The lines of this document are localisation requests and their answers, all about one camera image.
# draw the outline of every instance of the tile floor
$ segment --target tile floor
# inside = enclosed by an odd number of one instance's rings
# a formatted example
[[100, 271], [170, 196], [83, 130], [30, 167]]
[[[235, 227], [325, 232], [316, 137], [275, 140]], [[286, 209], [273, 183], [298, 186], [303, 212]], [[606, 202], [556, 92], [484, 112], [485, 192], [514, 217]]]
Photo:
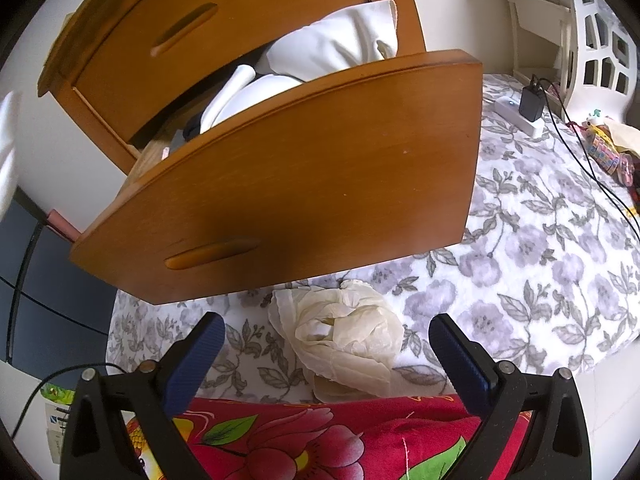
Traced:
[[612, 480], [640, 440], [640, 340], [576, 377], [593, 480]]

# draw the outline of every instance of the power cord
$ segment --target power cord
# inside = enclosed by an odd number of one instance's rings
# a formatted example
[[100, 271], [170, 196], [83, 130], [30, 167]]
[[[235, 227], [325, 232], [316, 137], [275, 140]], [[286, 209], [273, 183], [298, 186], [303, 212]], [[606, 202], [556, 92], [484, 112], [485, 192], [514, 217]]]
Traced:
[[67, 368], [62, 368], [62, 370], [58, 370], [57, 372], [53, 372], [52, 374], [49, 374], [43, 380], [41, 380], [40, 384], [38, 384], [38, 386], [36, 386], [36, 388], [31, 392], [31, 395], [29, 396], [29, 399], [27, 400], [27, 403], [24, 405], [24, 408], [22, 409], [22, 413], [20, 414], [20, 417], [18, 418], [18, 422], [15, 425], [14, 431], [11, 434], [11, 440], [15, 439], [15, 436], [18, 433], [18, 430], [20, 430], [20, 427], [21, 427], [22, 423], [24, 422], [24, 417], [27, 415], [27, 410], [31, 406], [31, 403], [33, 402], [33, 399], [35, 398], [35, 396], [38, 394], [40, 389], [45, 384], [47, 384], [53, 378], [58, 377], [59, 375], [65, 374], [67, 372], [72, 372], [73, 370], [80, 370], [80, 369], [84, 369], [84, 368], [95, 368], [95, 367], [98, 367], [98, 366], [110, 366], [110, 367], [116, 368], [117, 370], [121, 371], [123, 374], [127, 373], [123, 368], [119, 367], [118, 365], [112, 364], [112, 363], [88, 363], [88, 364], [84, 364], [84, 365], [68, 366]]
[[[558, 89], [556, 88], [556, 86], [551, 81], [549, 81], [549, 79], [547, 79], [545, 77], [538, 78], [536, 75], [533, 75], [532, 78], [531, 78], [531, 84], [534, 84], [534, 81], [536, 82], [535, 84], [537, 86], [542, 86], [540, 83], [546, 82], [546, 83], [549, 84], [549, 87], [553, 89], [554, 93], [556, 94], [556, 97], [558, 98], [558, 101], [560, 102], [560, 105], [562, 107], [562, 111], [564, 112], [564, 115], [565, 115], [565, 117], [567, 119], [567, 122], [568, 122], [568, 124], [571, 125], [570, 126], [571, 130], [574, 132], [575, 137], [578, 139], [578, 143], [580, 144], [580, 147], [582, 148], [582, 152], [584, 153], [584, 157], [587, 159], [587, 164], [589, 165], [589, 170], [590, 171], [586, 170], [586, 168], [582, 165], [580, 160], [578, 160], [578, 157], [575, 155], [574, 151], [571, 149], [571, 147], [569, 147], [569, 144], [564, 140], [564, 137], [562, 136], [562, 133], [560, 132], [560, 129], [558, 128], [558, 124], [556, 123], [556, 120], [554, 118], [554, 114], [551, 111], [551, 106], [549, 105], [548, 95], [546, 94], [546, 91], [543, 91], [543, 94], [545, 96], [545, 101], [546, 101], [546, 108], [549, 110], [549, 115], [551, 116], [551, 122], [553, 123], [554, 129], [556, 130], [556, 133], [558, 134], [558, 137], [559, 137], [560, 141], [564, 144], [564, 146], [567, 148], [569, 153], [571, 153], [571, 156], [574, 158], [574, 160], [576, 161], [578, 166], [580, 166], [581, 170], [583, 170], [584, 173], [587, 174], [587, 176], [597, 184], [597, 186], [600, 188], [600, 190], [606, 195], [606, 197], [609, 199], [609, 201], [618, 210], [618, 212], [620, 213], [622, 218], [624, 218], [626, 223], [629, 224], [629, 227], [631, 227], [631, 230], [633, 231], [633, 234], [638, 239], [638, 242], [640, 242], [640, 224], [638, 223], [638, 219], [636, 218], [636, 215], [631, 212], [631, 209], [629, 209], [628, 206], [626, 206], [626, 204], [612, 190], [609, 189], [609, 187], [607, 187], [605, 184], [601, 183], [597, 179], [597, 177], [595, 176], [595, 172], [593, 170], [593, 166], [591, 165], [591, 158], [589, 157], [589, 154], [587, 153], [587, 150], [584, 147], [584, 143], [582, 142], [582, 139], [580, 138], [580, 134], [575, 130], [575, 128], [574, 128], [574, 126], [572, 124], [573, 121], [571, 120], [571, 117], [569, 117], [569, 114], [567, 113], [566, 108], [564, 107], [564, 101], [560, 97], [560, 93], [558, 92]], [[613, 199], [617, 200], [619, 203], [621, 203], [623, 205], [623, 207], [625, 208], [625, 210], [627, 211], [629, 216], [634, 219], [637, 229], [636, 229], [636, 227], [634, 227], [634, 225], [631, 223], [631, 220], [629, 220], [627, 215], [622, 211], [622, 209], [619, 208], [618, 204], [616, 204], [616, 202], [614, 202]]]

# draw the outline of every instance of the blue gripper pad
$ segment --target blue gripper pad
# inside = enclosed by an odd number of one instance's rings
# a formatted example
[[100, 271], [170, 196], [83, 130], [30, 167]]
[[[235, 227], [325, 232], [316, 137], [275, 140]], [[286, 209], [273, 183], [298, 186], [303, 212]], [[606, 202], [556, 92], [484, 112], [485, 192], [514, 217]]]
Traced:
[[[207, 312], [186, 339], [169, 348], [161, 360], [163, 364], [168, 358], [175, 366], [166, 379], [162, 395], [162, 407], [169, 417], [188, 409], [224, 342], [225, 321], [218, 314]], [[174, 347], [176, 352], [170, 356]]]
[[429, 343], [466, 410], [485, 418], [492, 409], [492, 385], [471, 357], [474, 352], [471, 341], [447, 314], [439, 314], [429, 325]]

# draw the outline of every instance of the charger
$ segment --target charger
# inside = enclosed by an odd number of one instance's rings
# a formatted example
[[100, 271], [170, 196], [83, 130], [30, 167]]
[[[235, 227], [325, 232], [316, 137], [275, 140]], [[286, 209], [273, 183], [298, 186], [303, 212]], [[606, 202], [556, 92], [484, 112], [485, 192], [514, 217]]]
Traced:
[[530, 123], [535, 123], [545, 109], [545, 90], [535, 76], [531, 82], [522, 89], [520, 108], [518, 111]]

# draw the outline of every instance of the metal screw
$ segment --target metal screw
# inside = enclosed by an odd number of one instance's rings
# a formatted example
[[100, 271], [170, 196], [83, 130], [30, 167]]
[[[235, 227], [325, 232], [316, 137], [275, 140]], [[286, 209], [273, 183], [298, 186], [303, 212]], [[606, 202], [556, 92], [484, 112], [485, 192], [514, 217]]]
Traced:
[[513, 374], [516, 371], [515, 365], [510, 361], [500, 361], [498, 363], [498, 368], [503, 374]]
[[82, 372], [81, 377], [83, 381], [90, 381], [95, 377], [95, 370], [93, 368], [87, 368]]
[[571, 373], [571, 370], [569, 370], [569, 368], [560, 368], [558, 370], [558, 373], [560, 374], [560, 377], [562, 377], [563, 379], [566, 379], [567, 381], [574, 376]]
[[142, 361], [140, 366], [138, 366], [138, 370], [140, 370], [143, 374], [148, 374], [153, 372], [156, 369], [156, 362], [152, 359], [147, 359], [146, 361]]

